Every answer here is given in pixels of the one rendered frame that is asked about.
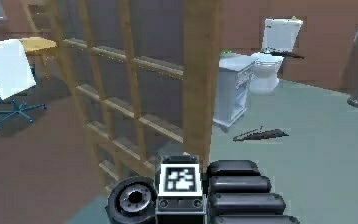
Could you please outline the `white office chair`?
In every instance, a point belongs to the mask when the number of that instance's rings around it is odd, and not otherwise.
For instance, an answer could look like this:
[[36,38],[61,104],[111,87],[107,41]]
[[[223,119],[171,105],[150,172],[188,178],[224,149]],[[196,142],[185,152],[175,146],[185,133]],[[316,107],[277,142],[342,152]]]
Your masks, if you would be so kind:
[[26,114],[27,111],[43,108],[46,104],[29,105],[26,101],[18,103],[15,96],[37,85],[35,69],[30,65],[24,45],[20,39],[7,39],[0,41],[0,103],[8,102],[10,110],[0,110],[0,126],[15,116],[22,116],[29,123],[33,119]]

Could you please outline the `wooden shelf unit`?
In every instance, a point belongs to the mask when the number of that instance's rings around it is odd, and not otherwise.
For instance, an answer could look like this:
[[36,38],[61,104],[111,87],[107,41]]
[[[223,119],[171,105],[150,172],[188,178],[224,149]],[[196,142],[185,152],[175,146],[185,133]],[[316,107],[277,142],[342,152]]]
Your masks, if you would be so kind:
[[22,0],[55,42],[101,182],[174,151],[209,163],[221,0]]

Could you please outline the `yellow round table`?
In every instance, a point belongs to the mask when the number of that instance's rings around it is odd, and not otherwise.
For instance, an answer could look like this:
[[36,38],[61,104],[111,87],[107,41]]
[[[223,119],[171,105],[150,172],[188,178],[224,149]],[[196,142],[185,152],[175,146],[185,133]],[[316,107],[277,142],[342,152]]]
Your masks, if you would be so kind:
[[46,78],[49,78],[49,69],[46,63],[46,55],[55,52],[57,43],[55,41],[37,36],[21,38],[20,42],[22,43],[27,56],[34,56],[39,58],[44,75]]

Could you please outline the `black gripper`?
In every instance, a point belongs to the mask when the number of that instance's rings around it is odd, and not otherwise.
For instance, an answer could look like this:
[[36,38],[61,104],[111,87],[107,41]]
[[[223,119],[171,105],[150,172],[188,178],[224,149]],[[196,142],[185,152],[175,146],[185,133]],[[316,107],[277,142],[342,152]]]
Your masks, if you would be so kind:
[[105,207],[110,224],[155,224],[157,193],[151,178],[134,176],[111,191]]

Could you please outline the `white bathroom cabinet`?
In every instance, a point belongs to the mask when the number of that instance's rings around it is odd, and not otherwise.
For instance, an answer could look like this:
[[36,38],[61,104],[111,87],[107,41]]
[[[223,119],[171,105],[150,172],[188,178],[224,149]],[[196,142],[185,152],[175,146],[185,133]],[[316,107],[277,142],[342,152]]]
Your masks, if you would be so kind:
[[246,101],[255,61],[252,56],[238,53],[223,53],[219,57],[213,122],[224,132],[247,110]]

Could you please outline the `white toilet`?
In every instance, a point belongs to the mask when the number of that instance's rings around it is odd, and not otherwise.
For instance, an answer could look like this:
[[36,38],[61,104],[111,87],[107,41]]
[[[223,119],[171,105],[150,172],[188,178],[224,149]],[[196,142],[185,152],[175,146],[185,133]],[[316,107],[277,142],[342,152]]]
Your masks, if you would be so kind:
[[278,72],[284,58],[293,54],[303,21],[296,17],[267,18],[264,25],[261,50],[252,54],[256,61],[250,84],[251,93],[263,95],[278,86]]

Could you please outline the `black flat object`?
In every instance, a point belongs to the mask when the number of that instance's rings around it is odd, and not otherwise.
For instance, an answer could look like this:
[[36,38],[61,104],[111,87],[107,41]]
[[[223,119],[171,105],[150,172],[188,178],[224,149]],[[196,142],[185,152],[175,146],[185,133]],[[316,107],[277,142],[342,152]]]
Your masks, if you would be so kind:
[[251,141],[251,140],[273,139],[273,138],[279,138],[285,136],[287,136],[287,133],[285,133],[281,129],[264,130],[263,128],[259,128],[239,134],[233,138],[233,141],[243,142],[243,141]]

